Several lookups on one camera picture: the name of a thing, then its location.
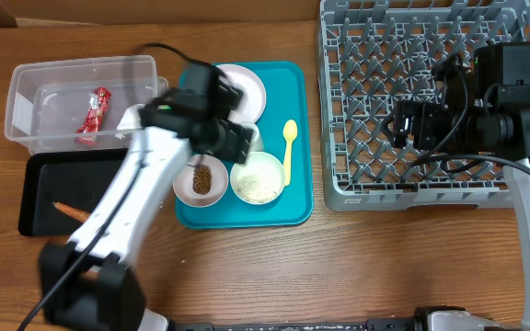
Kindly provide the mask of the white plastic cup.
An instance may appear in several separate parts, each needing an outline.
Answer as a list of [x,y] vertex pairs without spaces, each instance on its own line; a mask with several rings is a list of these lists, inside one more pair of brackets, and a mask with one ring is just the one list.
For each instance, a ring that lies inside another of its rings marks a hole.
[[242,122],[241,125],[245,128],[251,129],[253,132],[248,151],[250,153],[262,152],[264,150],[264,143],[259,127],[255,123],[249,121]]

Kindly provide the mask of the brown food scraps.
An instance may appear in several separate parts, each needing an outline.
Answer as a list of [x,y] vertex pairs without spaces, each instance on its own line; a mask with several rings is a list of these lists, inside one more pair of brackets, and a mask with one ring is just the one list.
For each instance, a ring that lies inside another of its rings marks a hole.
[[193,170],[192,189],[195,193],[206,195],[212,188],[212,172],[207,165],[196,165]]

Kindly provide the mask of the pale green bowl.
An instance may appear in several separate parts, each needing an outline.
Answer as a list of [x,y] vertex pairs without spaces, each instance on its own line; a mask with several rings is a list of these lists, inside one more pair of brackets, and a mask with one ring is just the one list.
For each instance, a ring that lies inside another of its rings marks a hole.
[[252,152],[244,164],[234,164],[229,181],[236,196],[251,205],[273,202],[285,188],[282,163],[265,152]]

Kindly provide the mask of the small pink plate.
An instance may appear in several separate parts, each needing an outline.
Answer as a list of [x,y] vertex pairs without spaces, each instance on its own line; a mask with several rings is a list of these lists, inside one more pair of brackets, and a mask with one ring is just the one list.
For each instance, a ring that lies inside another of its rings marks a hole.
[[[209,166],[212,172],[212,188],[206,195],[200,195],[192,189],[192,177],[195,166]],[[210,155],[194,155],[183,168],[173,183],[174,192],[184,204],[203,208],[214,205],[227,191],[229,183],[228,171],[223,162]]]

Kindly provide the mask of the red snack wrapper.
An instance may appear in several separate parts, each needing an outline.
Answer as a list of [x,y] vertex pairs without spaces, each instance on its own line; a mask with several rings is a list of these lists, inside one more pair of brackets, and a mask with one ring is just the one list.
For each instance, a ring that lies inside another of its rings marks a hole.
[[75,140],[80,144],[95,145],[97,142],[96,132],[103,123],[103,118],[109,110],[109,102],[111,100],[110,91],[103,86],[96,88],[89,99],[89,109],[82,126],[76,131],[83,133],[84,136],[79,136]]

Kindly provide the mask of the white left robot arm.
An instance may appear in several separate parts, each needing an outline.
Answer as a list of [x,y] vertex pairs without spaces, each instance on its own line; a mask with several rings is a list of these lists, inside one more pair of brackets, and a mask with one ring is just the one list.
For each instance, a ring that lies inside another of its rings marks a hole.
[[243,164],[252,131],[229,120],[243,97],[220,68],[187,57],[183,81],[139,110],[121,167],[87,220],[64,245],[39,257],[38,313],[72,330],[170,330],[170,319],[147,308],[135,264],[169,188],[192,154]]

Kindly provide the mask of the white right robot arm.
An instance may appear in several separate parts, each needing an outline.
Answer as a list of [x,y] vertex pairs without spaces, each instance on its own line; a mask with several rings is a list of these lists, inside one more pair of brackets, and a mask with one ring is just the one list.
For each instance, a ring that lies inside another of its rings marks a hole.
[[440,102],[402,100],[381,130],[398,149],[407,140],[423,154],[415,166],[464,160],[458,172],[491,162],[503,169],[516,214],[524,269],[524,309],[519,329],[530,330],[530,41],[487,45],[473,65],[460,54],[432,68],[443,85]]

